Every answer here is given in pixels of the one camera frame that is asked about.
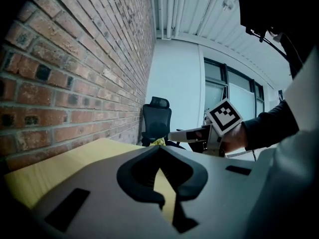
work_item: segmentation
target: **hand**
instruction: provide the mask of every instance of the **hand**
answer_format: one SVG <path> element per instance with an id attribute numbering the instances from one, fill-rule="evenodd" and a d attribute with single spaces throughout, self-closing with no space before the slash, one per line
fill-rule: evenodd
<path id="1" fill-rule="evenodd" d="M 225 153 L 232 152 L 239 148 L 247 147 L 247 134 L 245 127 L 240 123 L 232 130 L 224 134 L 220 149 L 223 149 Z"/>

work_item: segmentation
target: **wooden table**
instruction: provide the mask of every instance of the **wooden table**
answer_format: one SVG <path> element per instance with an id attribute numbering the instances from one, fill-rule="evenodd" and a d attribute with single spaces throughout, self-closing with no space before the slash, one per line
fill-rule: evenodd
<path id="1" fill-rule="evenodd" d="M 100 138 L 61 155 L 6 174 L 4 179 L 12 196 L 31 209 L 50 189 L 84 166 L 140 148 L 143 147 Z M 163 213 L 166 219 L 172 221 L 175 192 L 161 171 L 156 176 L 154 190 L 164 195 L 166 203 Z"/>

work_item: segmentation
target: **white ceiling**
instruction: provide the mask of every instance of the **white ceiling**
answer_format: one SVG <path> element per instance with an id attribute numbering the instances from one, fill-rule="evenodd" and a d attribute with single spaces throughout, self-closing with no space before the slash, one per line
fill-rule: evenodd
<path id="1" fill-rule="evenodd" d="M 232 4 L 232 9 L 223 9 L 223 3 Z M 160 30 L 160 0 L 154 0 L 156 28 Z M 212 10 L 208 5 L 213 3 Z M 167 26 L 167 0 L 163 0 L 163 26 Z M 205 45 L 222 47 L 228 55 L 240 55 L 251 67 L 274 89 L 285 89 L 292 81 L 288 62 L 267 43 L 260 43 L 257 37 L 245 32 L 245 27 L 240 25 L 240 11 L 238 0 L 185 0 L 181 18 L 179 34 L 192 38 L 193 42 L 200 43 L 204 40 Z M 274 43 L 282 51 L 279 43 L 272 41 L 267 34 L 266 38 Z"/>

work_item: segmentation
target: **brick wall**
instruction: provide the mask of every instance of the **brick wall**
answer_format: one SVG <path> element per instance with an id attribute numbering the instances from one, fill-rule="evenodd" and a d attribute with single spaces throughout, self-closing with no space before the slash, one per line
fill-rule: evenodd
<path id="1" fill-rule="evenodd" d="M 14 171 L 101 137 L 136 144 L 151 0 L 29 0 L 0 54 L 1 164 Z"/>

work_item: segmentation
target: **window frame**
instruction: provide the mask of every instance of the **window frame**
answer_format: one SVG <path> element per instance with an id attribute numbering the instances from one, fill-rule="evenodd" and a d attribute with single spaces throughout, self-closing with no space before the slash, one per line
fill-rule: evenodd
<path id="1" fill-rule="evenodd" d="M 219 62 L 212 60 L 212 59 L 209 59 L 209 58 L 204 58 L 204 64 L 205 63 L 212 64 L 212 65 L 218 66 L 220 68 L 220 74 L 221 74 L 222 81 L 218 80 L 218 79 L 211 78 L 211 77 L 206 77 L 206 75 L 205 75 L 205 82 L 211 82 L 211 83 L 220 84 L 222 86 L 225 86 L 223 99 L 224 98 L 230 99 L 228 72 L 232 72 L 232 73 L 249 81 L 250 91 L 252 93 L 254 93 L 254 97 L 255 97 L 255 118 L 258 116 L 258 114 L 257 114 L 257 101 L 262 102 L 263 112 L 265 111 L 265 99 L 264 99 L 263 86 L 258 84 L 254 79 L 249 78 L 247 75 L 237 71 L 236 69 L 234 69 L 230 66 L 227 66 L 226 64 L 219 63 Z M 259 90 L 259 96 L 257 96 L 256 88 Z"/>

